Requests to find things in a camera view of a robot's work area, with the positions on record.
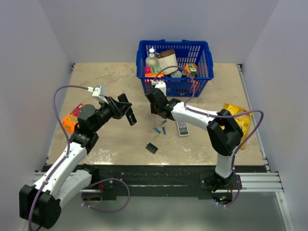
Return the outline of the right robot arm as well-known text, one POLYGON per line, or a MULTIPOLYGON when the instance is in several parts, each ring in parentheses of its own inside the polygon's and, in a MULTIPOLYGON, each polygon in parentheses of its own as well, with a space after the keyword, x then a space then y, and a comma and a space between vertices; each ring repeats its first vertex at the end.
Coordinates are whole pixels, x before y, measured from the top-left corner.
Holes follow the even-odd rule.
POLYGON ((230 112, 226 109, 210 112, 189 107, 180 100, 168 100, 158 88, 153 88, 145 96, 150 102, 152 114, 164 119, 186 122, 208 132, 212 147, 218 153, 212 181, 218 188, 226 189, 231 184, 235 153, 243 136, 230 112))

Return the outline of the black remote battery cover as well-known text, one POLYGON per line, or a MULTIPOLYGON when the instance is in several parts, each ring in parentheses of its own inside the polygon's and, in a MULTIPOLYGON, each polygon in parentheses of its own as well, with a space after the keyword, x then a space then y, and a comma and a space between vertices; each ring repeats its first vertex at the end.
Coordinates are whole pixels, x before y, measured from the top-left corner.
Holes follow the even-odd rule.
POLYGON ((146 148, 146 150, 148 150, 152 154, 155 154, 158 150, 158 148, 155 145, 153 145, 152 143, 148 143, 145 148, 146 148))

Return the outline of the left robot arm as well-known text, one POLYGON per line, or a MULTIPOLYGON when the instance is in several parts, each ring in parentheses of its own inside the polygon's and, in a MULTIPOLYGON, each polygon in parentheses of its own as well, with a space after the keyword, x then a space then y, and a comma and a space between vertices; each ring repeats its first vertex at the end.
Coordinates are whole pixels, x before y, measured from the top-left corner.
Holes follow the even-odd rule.
POLYGON ((46 229, 57 222, 63 207, 83 188, 96 188, 100 183, 98 171, 84 166, 71 173, 96 144, 97 131, 111 118, 126 116, 134 125, 137 120, 131 109, 132 104, 122 93, 115 100, 106 97, 97 109, 91 104, 81 107, 75 131, 57 161, 34 185, 24 185, 19 192, 19 215, 46 229))

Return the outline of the black remote control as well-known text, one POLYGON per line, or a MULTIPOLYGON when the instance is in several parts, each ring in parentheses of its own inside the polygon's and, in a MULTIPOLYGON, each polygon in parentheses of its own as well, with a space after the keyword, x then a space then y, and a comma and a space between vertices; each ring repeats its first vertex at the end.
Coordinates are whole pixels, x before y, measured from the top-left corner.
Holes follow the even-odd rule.
POLYGON ((125 93, 120 94, 117 98, 120 103, 122 114, 127 117, 127 120, 131 126, 135 125, 137 123, 137 119, 132 110, 132 103, 128 101, 125 93))

